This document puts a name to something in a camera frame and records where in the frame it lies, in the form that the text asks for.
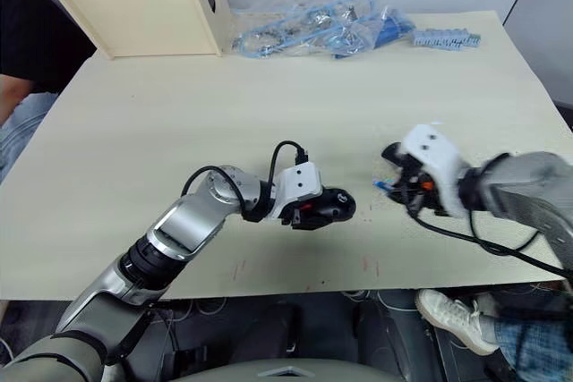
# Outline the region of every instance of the black cylinder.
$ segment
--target black cylinder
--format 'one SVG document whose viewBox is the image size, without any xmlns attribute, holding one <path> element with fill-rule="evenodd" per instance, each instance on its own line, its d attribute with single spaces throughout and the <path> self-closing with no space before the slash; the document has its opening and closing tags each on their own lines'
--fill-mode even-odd
<svg viewBox="0 0 573 382">
<path fill-rule="evenodd" d="M 120 258 L 123 275 L 140 288 L 162 290 L 181 273 L 186 261 L 171 259 L 143 236 Z"/>
</svg>

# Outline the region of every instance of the light wooden tabletop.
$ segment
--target light wooden tabletop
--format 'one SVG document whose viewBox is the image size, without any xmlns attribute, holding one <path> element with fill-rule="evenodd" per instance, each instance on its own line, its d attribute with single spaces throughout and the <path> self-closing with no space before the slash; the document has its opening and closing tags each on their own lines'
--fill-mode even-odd
<svg viewBox="0 0 573 382">
<path fill-rule="evenodd" d="M 56 101 L 0 187 L 0 298 L 72 299 L 174 201 L 189 174 L 231 164 L 265 177 L 275 144 L 308 149 L 355 217 L 316 232 L 231 216 L 175 280 L 172 297 L 501 284 L 554 278 L 424 231 L 372 187 L 380 151 L 437 122 L 467 161 L 504 151 L 569 157 L 573 136 L 495 13 L 414 15 L 468 28 L 482 45 L 448 52 L 401 41 L 344 60 L 96 53 Z M 284 155 L 280 167 L 289 166 Z M 479 216 L 483 236 L 528 229 Z M 437 219 L 466 232 L 463 221 Z M 557 264 L 544 243 L 529 251 Z"/>
</svg>

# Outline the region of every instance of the shoe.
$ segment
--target shoe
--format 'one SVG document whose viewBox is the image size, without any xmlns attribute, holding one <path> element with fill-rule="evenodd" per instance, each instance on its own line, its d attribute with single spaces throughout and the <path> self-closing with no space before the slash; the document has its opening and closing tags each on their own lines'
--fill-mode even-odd
<svg viewBox="0 0 573 382">
<path fill-rule="evenodd" d="M 415 306 L 422 316 L 437 328 L 443 328 L 455 335 L 465 346 L 478 355 L 490 355 L 499 346 L 482 339 L 480 311 L 474 301 L 472 312 L 459 300 L 451 300 L 434 290 L 422 290 L 415 296 Z"/>
</svg>

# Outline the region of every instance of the wooden panel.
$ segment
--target wooden panel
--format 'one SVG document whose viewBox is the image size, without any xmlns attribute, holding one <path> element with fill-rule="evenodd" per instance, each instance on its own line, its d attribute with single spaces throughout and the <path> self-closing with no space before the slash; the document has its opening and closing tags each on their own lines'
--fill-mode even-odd
<svg viewBox="0 0 573 382">
<path fill-rule="evenodd" d="M 207 0 L 60 0 L 109 58 L 221 54 L 228 21 Z"/>
</svg>

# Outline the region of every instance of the black shirt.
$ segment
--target black shirt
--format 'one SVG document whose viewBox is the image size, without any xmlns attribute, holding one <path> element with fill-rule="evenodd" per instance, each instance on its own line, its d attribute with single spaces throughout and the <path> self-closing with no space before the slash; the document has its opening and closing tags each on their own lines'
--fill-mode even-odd
<svg viewBox="0 0 573 382">
<path fill-rule="evenodd" d="M 60 92 L 95 51 L 51 0 L 0 1 L 0 73 L 34 82 L 32 92 Z"/>
</svg>

